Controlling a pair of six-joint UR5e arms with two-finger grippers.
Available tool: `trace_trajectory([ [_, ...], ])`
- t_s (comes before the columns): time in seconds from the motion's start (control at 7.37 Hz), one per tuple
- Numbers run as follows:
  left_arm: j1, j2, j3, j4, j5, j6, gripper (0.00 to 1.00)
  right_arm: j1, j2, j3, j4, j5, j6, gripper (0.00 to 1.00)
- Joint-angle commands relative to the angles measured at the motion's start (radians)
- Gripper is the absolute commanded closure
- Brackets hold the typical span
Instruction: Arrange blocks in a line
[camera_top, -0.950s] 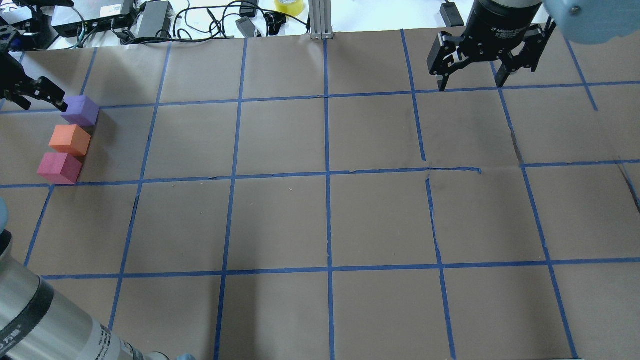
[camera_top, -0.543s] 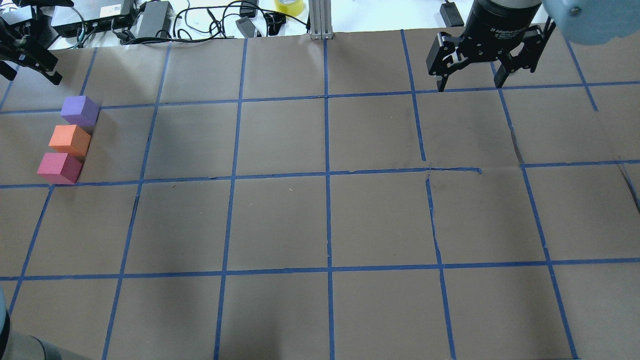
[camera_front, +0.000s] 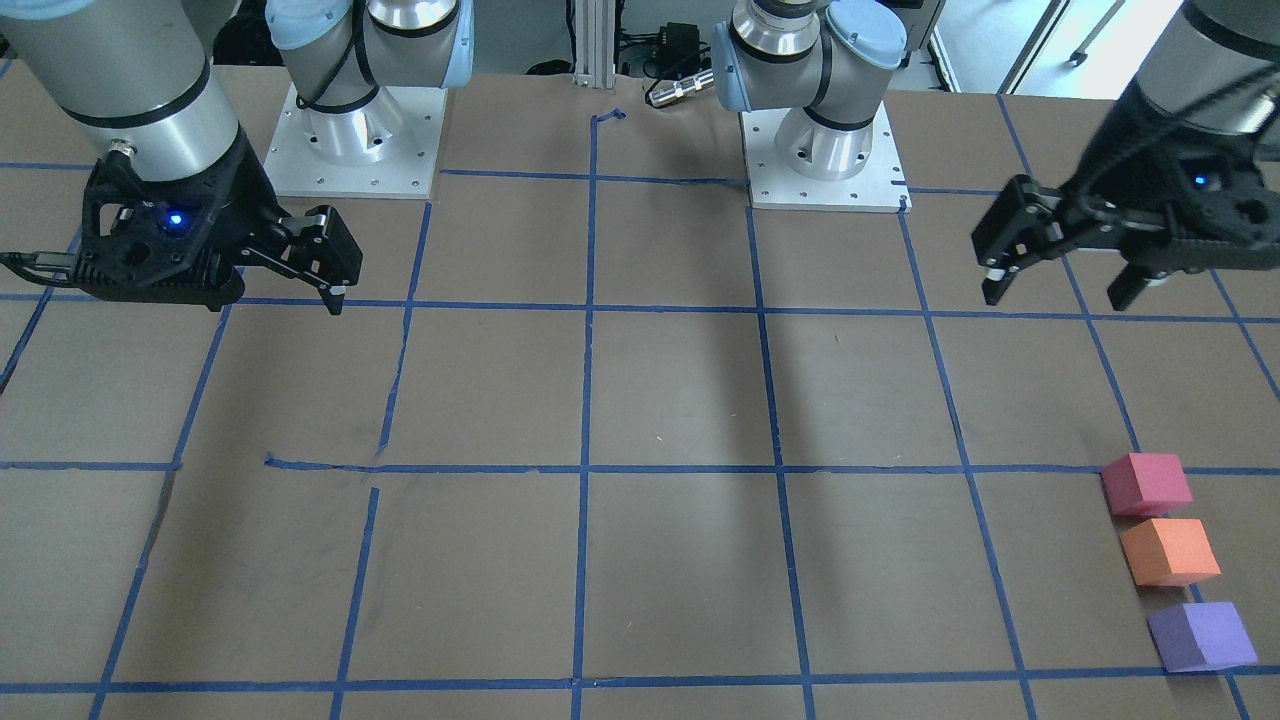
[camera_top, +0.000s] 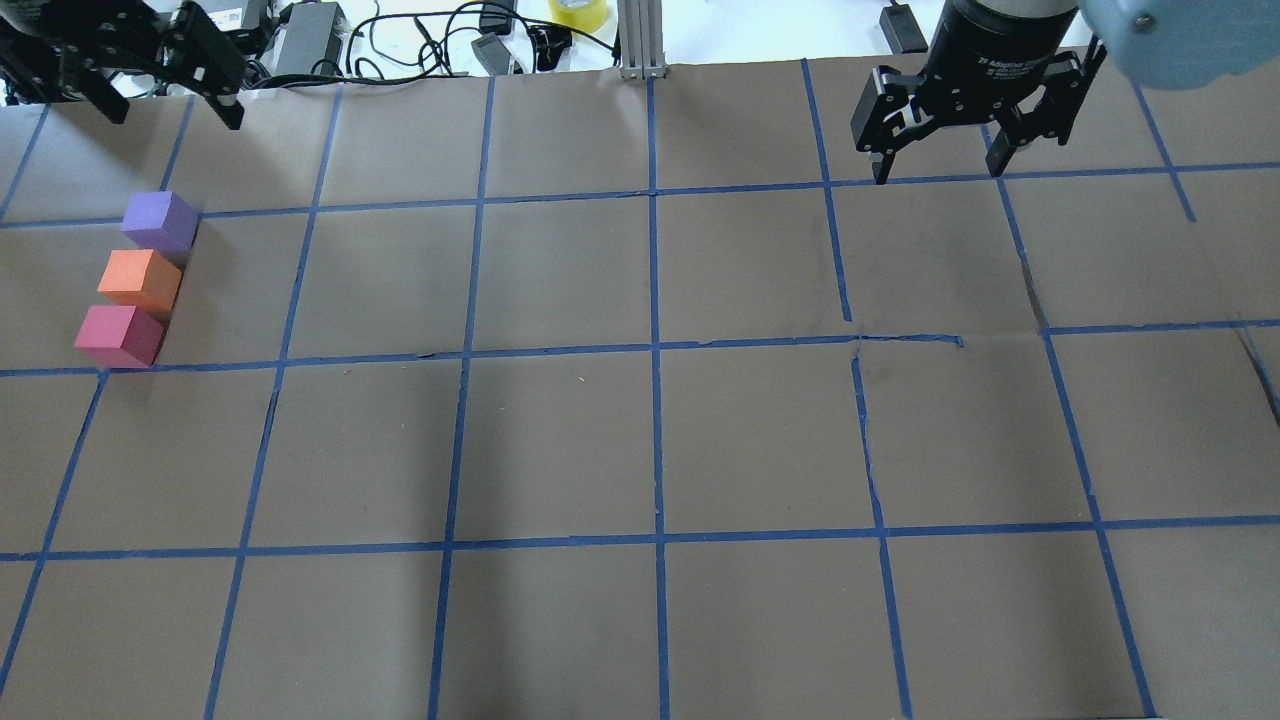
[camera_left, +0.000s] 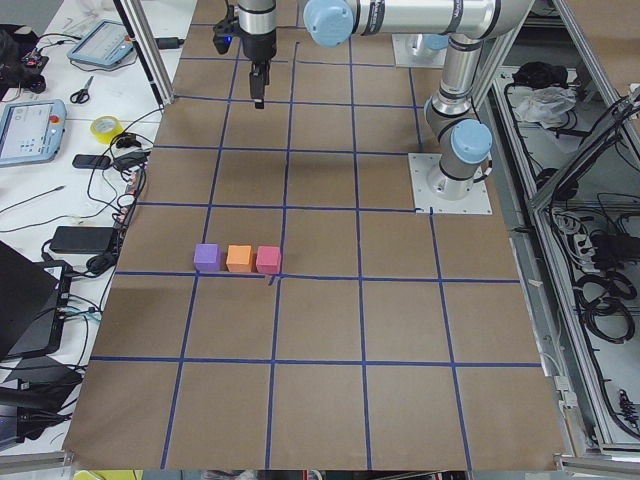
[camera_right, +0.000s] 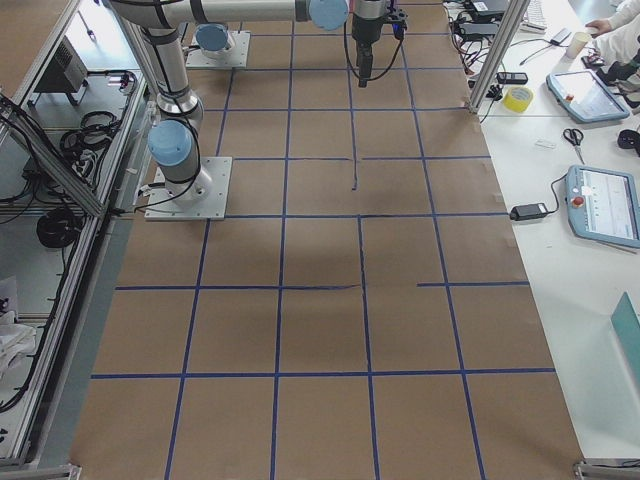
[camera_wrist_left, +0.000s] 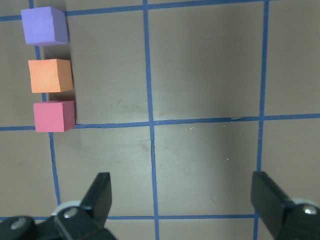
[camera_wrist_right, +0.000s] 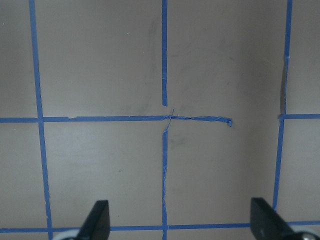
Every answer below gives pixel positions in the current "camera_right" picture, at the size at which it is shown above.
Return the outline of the person's hand at desk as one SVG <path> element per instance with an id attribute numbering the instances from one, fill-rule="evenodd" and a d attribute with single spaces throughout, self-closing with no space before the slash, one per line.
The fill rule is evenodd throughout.
<path id="1" fill-rule="evenodd" d="M 604 35 L 613 30 L 608 19 L 596 19 L 585 24 L 586 31 L 592 36 L 597 37 Z"/>

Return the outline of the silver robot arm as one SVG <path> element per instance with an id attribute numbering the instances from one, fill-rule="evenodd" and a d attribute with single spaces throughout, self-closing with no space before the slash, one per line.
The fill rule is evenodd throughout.
<path id="1" fill-rule="evenodd" d="M 235 47 L 235 41 L 225 24 L 207 23 L 196 27 L 194 38 L 203 55 L 221 58 Z"/>
<path id="2" fill-rule="evenodd" d="M 356 61 L 347 63 L 358 86 L 378 80 L 372 74 L 373 45 L 382 28 L 391 25 L 404 40 L 405 15 L 392 1 L 113 1 L 118 16 L 136 25 L 143 37 L 155 82 L 157 104 L 167 118 L 202 118 L 202 103 L 189 83 L 178 27 L 182 23 L 225 25 L 245 21 L 311 21 L 318 28 L 335 30 L 352 18 L 351 36 Z"/>

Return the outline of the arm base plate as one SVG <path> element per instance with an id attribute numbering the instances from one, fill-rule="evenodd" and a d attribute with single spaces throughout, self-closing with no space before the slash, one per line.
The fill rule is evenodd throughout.
<path id="1" fill-rule="evenodd" d="M 145 208 L 149 221 L 223 220 L 226 214 L 231 157 L 202 157 L 201 169 L 188 191 L 176 198 L 188 185 L 165 184 L 153 189 Z"/>
<path id="2" fill-rule="evenodd" d="M 244 69 L 249 55 L 251 33 L 249 31 L 225 31 L 226 45 L 213 50 L 203 48 L 200 40 L 203 32 L 193 35 L 187 49 L 186 68 L 190 70 L 232 70 Z"/>

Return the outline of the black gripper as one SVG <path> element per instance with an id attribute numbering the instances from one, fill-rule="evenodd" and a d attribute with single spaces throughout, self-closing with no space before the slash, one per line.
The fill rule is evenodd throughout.
<path id="1" fill-rule="evenodd" d="M 357 43 L 356 66 L 358 87 L 365 88 L 373 67 L 372 44 L 380 39 L 387 2 L 384 0 L 355 0 L 352 2 L 351 36 Z"/>

